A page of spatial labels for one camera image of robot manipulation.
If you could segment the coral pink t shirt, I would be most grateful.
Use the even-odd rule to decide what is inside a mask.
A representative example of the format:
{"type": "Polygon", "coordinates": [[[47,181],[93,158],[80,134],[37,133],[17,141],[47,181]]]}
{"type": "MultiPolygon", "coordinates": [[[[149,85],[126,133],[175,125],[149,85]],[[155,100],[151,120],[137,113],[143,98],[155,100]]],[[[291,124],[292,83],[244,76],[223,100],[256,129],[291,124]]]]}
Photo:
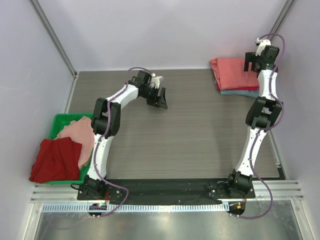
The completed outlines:
{"type": "Polygon", "coordinates": [[[244,58],[214,58],[209,61],[221,90],[258,86],[257,74],[244,71],[244,58]]]}

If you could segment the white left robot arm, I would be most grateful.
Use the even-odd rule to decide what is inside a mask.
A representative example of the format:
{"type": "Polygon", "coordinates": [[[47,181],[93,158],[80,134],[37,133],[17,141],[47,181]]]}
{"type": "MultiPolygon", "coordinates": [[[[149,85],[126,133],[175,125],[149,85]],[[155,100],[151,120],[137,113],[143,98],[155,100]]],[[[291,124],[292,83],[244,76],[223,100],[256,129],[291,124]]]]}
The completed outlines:
{"type": "Polygon", "coordinates": [[[115,94],[96,100],[91,127],[94,133],[94,147],[90,167],[78,196],[88,200],[100,200],[107,195],[107,161],[112,141],[120,129],[122,109],[141,97],[156,108],[168,109],[164,77],[145,68],[138,67],[138,73],[127,81],[115,94]]]}

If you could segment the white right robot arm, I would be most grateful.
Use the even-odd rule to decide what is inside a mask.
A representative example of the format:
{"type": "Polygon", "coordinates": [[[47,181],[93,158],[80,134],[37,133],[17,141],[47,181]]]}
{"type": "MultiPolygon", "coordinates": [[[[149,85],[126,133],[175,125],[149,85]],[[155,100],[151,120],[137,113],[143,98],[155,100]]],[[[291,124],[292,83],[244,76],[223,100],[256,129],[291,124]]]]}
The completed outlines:
{"type": "Polygon", "coordinates": [[[266,40],[258,44],[256,52],[245,54],[244,71],[247,72],[251,64],[251,70],[257,74],[259,94],[245,119],[248,128],[240,160],[225,185],[226,194],[231,198],[243,197],[252,191],[255,162],[261,144],[283,109],[276,90],[278,68],[275,61],[279,52],[278,47],[266,40]]]}

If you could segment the folded magenta t shirt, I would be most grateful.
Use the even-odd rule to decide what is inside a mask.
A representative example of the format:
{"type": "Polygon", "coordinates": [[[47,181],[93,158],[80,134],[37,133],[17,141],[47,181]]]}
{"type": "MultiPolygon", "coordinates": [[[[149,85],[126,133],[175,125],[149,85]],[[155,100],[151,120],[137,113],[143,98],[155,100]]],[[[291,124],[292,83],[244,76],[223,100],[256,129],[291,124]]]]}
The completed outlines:
{"type": "MultiPolygon", "coordinates": [[[[220,86],[218,85],[218,82],[215,80],[214,81],[215,85],[216,85],[216,89],[218,91],[221,91],[220,86]]],[[[230,89],[224,89],[225,91],[256,91],[258,90],[259,87],[258,86],[245,86],[245,87],[236,87],[236,88],[230,88],[230,89]]]]}

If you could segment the folded grey-blue t shirt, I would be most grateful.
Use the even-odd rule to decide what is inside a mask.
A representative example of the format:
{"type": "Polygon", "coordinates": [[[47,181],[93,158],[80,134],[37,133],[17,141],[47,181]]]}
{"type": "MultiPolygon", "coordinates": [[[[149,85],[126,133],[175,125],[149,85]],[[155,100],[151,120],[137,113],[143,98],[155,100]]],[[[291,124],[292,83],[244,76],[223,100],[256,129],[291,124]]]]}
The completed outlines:
{"type": "Polygon", "coordinates": [[[247,90],[247,89],[220,90],[216,80],[214,80],[214,84],[222,96],[245,96],[250,98],[257,98],[259,96],[259,88],[254,90],[247,90]]]}

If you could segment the pale pink t shirt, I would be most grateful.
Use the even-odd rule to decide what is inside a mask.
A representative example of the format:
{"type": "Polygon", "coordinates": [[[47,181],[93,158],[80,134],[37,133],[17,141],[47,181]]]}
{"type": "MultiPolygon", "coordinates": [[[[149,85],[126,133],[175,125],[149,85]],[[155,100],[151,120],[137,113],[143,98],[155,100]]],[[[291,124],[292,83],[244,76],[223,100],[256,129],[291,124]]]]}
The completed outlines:
{"type": "Polygon", "coordinates": [[[78,168],[81,170],[91,159],[95,144],[94,136],[91,119],[83,116],[78,121],[72,120],[69,125],[64,126],[55,139],[70,137],[72,141],[82,145],[78,160],[78,168]]]}

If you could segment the green plastic bin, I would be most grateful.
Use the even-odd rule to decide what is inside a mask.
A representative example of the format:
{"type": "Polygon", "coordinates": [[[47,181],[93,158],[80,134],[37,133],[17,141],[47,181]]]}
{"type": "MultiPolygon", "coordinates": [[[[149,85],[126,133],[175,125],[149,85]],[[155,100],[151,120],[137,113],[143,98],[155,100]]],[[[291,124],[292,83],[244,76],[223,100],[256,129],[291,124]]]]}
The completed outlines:
{"type": "MultiPolygon", "coordinates": [[[[58,133],[65,127],[68,126],[71,121],[78,121],[82,117],[88,117],[92,120],[93,113],[87,112],[87,113],[60,113],[57,114],[52,122],[49,139],[53,140],[57,137],[58,133]]],[[[93,151],[91,151],[91,155],[89,157],[89,161],[86,165],[84,165],[80,172],[79,172],[79,178],[77,180],[55,180],[55,181],[48,181],[44,184],[48,185],[71,185],[71,184],[82,184],[84,182],[85,176],[87,175],[91,159],[92,159],[93,151]]]]}

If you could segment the dark red t shirt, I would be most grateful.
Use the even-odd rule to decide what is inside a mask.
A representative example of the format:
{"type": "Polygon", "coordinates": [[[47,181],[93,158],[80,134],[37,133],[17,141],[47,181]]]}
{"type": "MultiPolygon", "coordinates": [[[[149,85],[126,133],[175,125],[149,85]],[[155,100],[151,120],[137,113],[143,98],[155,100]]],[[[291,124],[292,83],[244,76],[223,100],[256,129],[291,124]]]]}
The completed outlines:
{"type": "Polygon", "coordinates": [[[82,145],[70,137],[44,139],[31,167],[29,181],[43,184],[78,180],[81,150],[82,145]]]}

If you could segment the right aluminium corner post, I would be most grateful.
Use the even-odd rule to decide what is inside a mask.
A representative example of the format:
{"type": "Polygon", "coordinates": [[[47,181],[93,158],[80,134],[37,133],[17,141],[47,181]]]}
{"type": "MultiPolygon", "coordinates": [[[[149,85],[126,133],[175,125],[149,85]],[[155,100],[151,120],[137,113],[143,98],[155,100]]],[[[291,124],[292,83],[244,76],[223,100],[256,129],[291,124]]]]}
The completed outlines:
{"type": "Polygon", "coordinates": [[[276,17],[270,33],[278,34],[282,25],[284,24],[285,20],[291,13],[292,9],[294,8],[295,4],[297,3],[297,0],[286,0],[284,5],[282,6],[278,16],[276,17]]]}

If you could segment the aluminium corner post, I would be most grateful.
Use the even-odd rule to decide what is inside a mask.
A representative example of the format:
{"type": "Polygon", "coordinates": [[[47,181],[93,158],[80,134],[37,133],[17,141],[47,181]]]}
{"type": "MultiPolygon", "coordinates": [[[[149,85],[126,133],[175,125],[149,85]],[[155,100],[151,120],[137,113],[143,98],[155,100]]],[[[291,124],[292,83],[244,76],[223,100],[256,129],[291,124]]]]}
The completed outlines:
{"type": "Polygon", "coordinates": [[[51,39],[53,45],[55,46],[58,54],[62,58],[63,62],[65,63],[67,69],[71,73],[72,77],[75,79],[77,77],[77,71],[75,70],[74,66],[72,65],[65,49],[63,48],[54,28],[52,27],[49,19],[47,18],[42,6],[40,5],[38,0],[29,0],[29,3],[33,7],[37,17],[39,18],[41,24],[43,25],[45,31],[47,32],[49,38],[51,39]]]}
{"type": "Polygon", "coordinates": [[[270,33],[278,34],[282,25],[284,24],[285,20],[291,13],[292,9],[294,8],[295,4],[297,3],[297,0],[286,0],[284,5],[282,6],[278,16],[276,17],[270,33]]]}

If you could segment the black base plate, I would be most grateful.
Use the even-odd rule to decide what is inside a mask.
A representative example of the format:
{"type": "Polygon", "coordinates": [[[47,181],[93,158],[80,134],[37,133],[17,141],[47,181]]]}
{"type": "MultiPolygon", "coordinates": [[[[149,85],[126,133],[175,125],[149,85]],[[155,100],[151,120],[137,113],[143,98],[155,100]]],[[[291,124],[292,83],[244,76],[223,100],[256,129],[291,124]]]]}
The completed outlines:
{"type": "MultiPolygon", "coordinates": [[[[220,204],[222,199],[254,199],[253,186],[242,189],[229,185],[225,178],[185,179],[109,179],[114,185],[127,188],[125,205],[187,206],[220,204]]],[[[82,201],[109,200],[118,205],[125,198],[124,189],[88,177],[79,185],[77,199],[82,201]]]]}

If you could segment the aluminium frame rail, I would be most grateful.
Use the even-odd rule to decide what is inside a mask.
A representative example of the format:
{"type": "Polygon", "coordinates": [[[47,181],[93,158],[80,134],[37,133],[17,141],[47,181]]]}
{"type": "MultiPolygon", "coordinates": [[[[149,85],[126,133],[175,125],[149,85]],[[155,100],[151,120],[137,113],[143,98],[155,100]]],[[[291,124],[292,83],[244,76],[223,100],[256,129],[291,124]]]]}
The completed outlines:
{"type": "MultiPolygon", "coordinates": [[[[266,180],[275,201],[302,201],[302,190],[297,180],[266,180]]],[[[253,181],[256,200],[267,201],[270,194],[266,186],[258,180],[253,181]]],[[[32,203],[76,203],[78,192],[66,184],[37,184],[31,196],[32,203]]]]}

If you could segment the left aluminium corner post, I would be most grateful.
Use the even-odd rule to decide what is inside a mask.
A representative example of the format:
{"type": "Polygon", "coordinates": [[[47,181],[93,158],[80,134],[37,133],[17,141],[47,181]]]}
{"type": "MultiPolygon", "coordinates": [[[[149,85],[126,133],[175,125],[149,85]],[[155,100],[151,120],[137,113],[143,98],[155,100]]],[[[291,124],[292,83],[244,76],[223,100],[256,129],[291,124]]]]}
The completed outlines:
{"type": "Polygon", "coordinates": [[[63,48],[54,28],[52,27],[49,19],[47,18],[42,6],[40,5],[38,0],[29,0],[29,3],[33,7],[37,17],[39,18],[41,24],[43,25],[45,31],[47,32],[49,38],[51,39],[53,45],[55,46],[58,54],[62,58],[63,62],[65,63],[67,69],[71,73],[72,77],[75,79],[77,77],[77,71],[75,70],[74,66],[72,65],[65,49],[63,48]]]}

